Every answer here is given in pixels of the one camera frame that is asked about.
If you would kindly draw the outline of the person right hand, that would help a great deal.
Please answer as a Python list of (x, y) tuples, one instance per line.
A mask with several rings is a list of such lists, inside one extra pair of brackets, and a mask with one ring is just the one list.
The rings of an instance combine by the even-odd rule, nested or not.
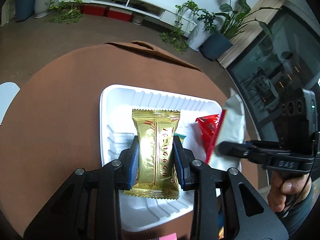
[(284, 180), (279, 172), (273, 172), (270, 185), (267, 196), (268, 205), (273, 212), (281, 212), (285, 209), (288, 196), (299, 196), (297, 202), (303, 201), (310, 193), (312, 181), (309, 174)]

